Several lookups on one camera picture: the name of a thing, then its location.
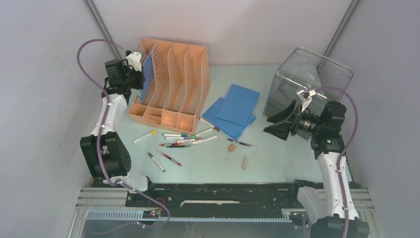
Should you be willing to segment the blue folder front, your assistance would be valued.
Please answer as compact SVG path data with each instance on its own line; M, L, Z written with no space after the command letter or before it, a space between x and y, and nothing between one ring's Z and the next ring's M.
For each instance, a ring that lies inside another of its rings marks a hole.
M143 84L143 89L139 90L140 101L142 103L146 100L147 94L152 84L152 80L154 78L153 60L151 52L147 55L143 63L143 75L145 78L145 82Z

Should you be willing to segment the blue folder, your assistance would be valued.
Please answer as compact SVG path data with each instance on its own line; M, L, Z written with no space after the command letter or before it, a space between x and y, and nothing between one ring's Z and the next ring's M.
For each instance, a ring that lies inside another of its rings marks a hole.
M238 124L234 124L232 122L228 122L222 119L218 119L216 117L216 113L220 110L222 104L224 102L224 99L222 97L219 97L202 115L201 119L205 120L209 124L218 127L222 132L224 132L226 135L231 137L232 139L238 140L244 131L255 121L256 117L251 114L247 125L241 126Z
M240 126L246 126L259 96L260 93L257 91L232 84L216 114L216 118Z
M146 100L147 94L152 84L152 80L154 78L153 60L151 52L147 55L143 63L143 75L145 78L145 82L143 84L143 89L139 90L140 101L142 103Z

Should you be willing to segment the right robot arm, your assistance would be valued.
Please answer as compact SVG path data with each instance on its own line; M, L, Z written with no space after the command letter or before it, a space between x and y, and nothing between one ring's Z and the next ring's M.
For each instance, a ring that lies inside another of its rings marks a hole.
M288 193L294 207L303 206L312 223L312 238L367 238L369 225L359 219L346 176L345 145L340 135L346 107L330 101L320 116L304 111L293 100L284 110L267 118L264 132L287 140L298 131L311 134L311 148L321 171L324 199L310 186Z

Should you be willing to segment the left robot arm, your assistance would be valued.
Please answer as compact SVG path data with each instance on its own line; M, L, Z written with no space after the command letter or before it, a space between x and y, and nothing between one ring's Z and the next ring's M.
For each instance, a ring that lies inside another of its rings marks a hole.
M80 139L80 147L94 178L110 185L122 185L144 206L152 206L157 194L149 188L147 176L131 171L131 157L118 135L123 113L132 89L142 89L145 78L139 59L113 59L105 63L107 77L102 90L102 109L98 122L89 136Z

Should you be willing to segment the orange plastic file organizer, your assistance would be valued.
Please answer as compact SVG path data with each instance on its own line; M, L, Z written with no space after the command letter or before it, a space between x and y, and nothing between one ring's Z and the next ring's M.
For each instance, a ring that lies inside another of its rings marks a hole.
M153 80L128 115L134 123L192 135L210 90L208 48L143 38L137 50L152 60Z

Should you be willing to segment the clear purple pen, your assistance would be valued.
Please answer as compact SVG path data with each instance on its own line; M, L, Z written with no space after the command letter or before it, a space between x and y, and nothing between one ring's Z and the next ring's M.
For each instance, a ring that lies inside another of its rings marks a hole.
M236 144L239 144L239 145L242 145L242 146L246 146L246 147L250 147L250 148L256 148L257 147L256 145L245 143L245 142L241 142L241 141L237 141L237 140L234 140L234 139L231 139L231 138L228 138L227 140L230 141L230 142L232 142L232 143L236 143Z

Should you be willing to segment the clear plastic drawer cabinet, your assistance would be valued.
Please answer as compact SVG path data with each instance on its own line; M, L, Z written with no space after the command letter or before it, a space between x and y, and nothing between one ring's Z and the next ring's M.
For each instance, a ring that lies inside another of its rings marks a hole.
M293 99L300 103L299 89L337 87L346 90L353 76L348 66L298 47L275 73L263 114L270 117L285 109Z

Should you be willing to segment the purple cap marker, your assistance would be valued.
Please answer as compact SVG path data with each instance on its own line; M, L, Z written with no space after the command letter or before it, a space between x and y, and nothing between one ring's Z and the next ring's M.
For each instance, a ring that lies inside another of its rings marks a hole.
M186 139L191 139L190 137L172 137L172 136L167 136L165 137L166 140L186 140Z

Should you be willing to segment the white marker right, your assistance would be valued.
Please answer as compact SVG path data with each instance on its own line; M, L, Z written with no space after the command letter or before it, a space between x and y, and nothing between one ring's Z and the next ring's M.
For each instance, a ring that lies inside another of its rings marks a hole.
M206 138L202 138L202 139L199 139L199 140L193 141L193 142L192 142L192 144L194 145L194 144L198 144L198 143L206 142L206 141L209 141L209 140L216 139L217 137L218 137L217 135L209 136L209 137L206 137Z

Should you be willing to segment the red marker in cluster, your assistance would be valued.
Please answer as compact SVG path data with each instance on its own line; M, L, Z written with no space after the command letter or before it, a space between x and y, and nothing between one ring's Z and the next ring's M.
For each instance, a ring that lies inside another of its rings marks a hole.
M159 144L160 147L165 147L167 145L192 145L190 142L184 142L184 143L161 143Z

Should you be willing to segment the green cap marker upper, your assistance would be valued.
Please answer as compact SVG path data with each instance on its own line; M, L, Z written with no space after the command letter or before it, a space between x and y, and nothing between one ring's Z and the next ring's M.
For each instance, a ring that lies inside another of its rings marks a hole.
M202 131L202 132L199 132L199 133L197 133L197 134L195 134L195 135L193 135L193 136L190 136L190 139L194 139L194 138L200 137L200 136L202 136L202 135L204 135L204 134L206 134L206 133L209 133L209 132L211 132L211 131L213 131L213 128L212 128L212 127L211 127L211 128L209 128L209 129L207 129L207 130L204 130L204 131Z

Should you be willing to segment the green cap marker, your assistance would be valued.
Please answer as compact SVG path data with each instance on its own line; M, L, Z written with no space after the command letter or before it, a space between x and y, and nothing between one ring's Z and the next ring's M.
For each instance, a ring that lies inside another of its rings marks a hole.
M162 164L154 157L154 155L148 152L148 156L153 160L153 162L158 166L158 168L164 173L166 169L162 166Z
M211 127L211 128L209 128L209 129L207 129L207 130L204 130L204 131L202 131L202 132L199 132L199 133L197 133L197 134L195 134L195 135L193 135L193 136L190 136L190 139L194 139L194 138L200 137L200 136L202 136L202 135L204 135L204 134L206 134L206 133L209 133L209 132L211 132L211 131L213 131L213 128L212 128L212 127Z

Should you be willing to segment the red pen lower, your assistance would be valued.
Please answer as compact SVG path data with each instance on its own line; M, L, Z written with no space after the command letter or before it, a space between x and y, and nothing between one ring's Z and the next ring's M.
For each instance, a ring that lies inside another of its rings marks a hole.
M182 167L182 166L183 166L183 165L182 165L179 161L175 160L174 158L172 158L172 157L171 157L171 156L169 156L168 154L166 154L166 153L164 153L164 152L161 152L161 154L162 154L165 158L169 159L171 162L175 163L176 165L178 165L178 166L180 166L180 167Z

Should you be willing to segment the green cap marker lower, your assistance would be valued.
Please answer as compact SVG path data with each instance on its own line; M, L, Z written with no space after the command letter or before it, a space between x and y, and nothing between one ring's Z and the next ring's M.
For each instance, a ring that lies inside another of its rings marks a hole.
M154 155L148 152L148 156L153 160L153 162L158 166L158 168L164 173L166 169L162 166L162 164L154 157Z

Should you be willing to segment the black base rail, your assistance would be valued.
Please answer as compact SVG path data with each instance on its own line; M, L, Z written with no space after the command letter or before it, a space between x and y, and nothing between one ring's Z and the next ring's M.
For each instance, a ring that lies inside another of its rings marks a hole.
M300 187L322 189L322 183L155 183L146 195L162 202L171 217L193 219L281 219L284 209L301 209Z

